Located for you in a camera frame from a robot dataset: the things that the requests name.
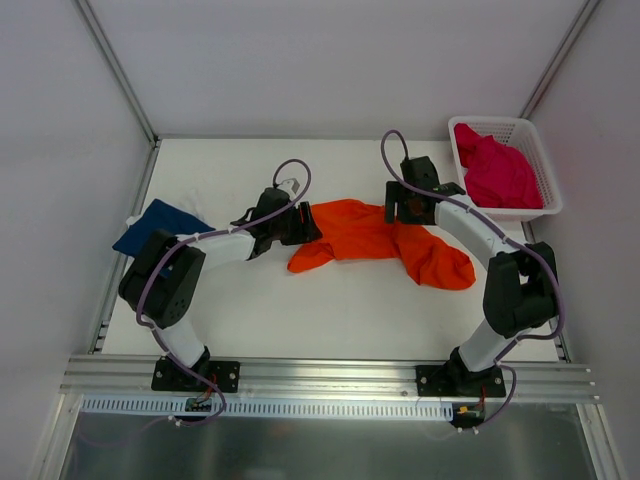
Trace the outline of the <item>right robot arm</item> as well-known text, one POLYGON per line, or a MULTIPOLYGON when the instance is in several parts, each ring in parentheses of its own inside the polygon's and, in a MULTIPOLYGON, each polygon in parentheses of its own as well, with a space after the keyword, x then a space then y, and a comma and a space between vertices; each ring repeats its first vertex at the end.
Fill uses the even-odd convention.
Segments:
POLYGON ((482 322, 444 364, 416 366, 417 393, 503 398, 501 360, 521 337, 559 313, 553 249, 544 242, 509 241, 459 185, 440 182, 429 157, 405 157, 400 168, 386 184, 386 222, 437 226, 462 243, 486 271, 482 322))

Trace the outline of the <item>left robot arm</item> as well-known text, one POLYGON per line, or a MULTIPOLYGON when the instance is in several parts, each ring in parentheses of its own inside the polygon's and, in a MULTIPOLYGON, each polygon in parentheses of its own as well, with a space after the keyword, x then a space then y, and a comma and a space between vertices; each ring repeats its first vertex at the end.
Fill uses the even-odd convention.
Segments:
POLYGON ((321 238, 310 204, 294 203, 289 193, 275 186, 266 188, 257 204, 226 231, 150 231, 120 281, 118 294, 165 354, 156 364, 152 388, 204 392, 219 386, 227 392, 236 390, 237 383, 223 374, 237 369, 214 364, 188 318, 201 274, 231 262, 254 260, 275 242, 297 246, 321 238))

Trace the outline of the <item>orange t shirt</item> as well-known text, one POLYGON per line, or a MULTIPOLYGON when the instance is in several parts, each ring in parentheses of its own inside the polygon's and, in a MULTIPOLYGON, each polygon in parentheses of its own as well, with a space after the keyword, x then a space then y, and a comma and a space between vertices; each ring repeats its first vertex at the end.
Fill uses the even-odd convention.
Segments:
POLYGON ((385 221, 385 209, 354 199, 311 207, 322 237, 302 245, 290 258, 293 274, 332 261, 399 260, 418 285, 460 291, 472 287, 476 273, 469 256, 421 225, 385 221))

